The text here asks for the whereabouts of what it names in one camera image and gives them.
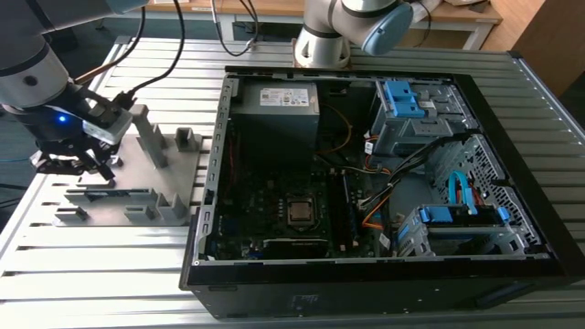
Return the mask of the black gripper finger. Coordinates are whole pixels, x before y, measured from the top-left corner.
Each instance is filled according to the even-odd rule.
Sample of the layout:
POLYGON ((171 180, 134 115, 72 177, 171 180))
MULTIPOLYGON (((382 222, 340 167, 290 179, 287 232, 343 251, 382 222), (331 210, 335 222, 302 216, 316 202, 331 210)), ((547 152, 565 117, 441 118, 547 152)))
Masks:
POLYGON ((92 152, 84 152, 84 163, 87 166, 87 171, 96 171, 104 180, 111 180, 115 178, 115 174, 110 168, 108 162, 114 155, 110 147, 94 145, 90 149, 92 152))
POLYGON ((74 158, 52 158, 51 154, 38 151, 30 157, 30 163, 40 174, 82 175, 86 172, 84 164, 74 158))

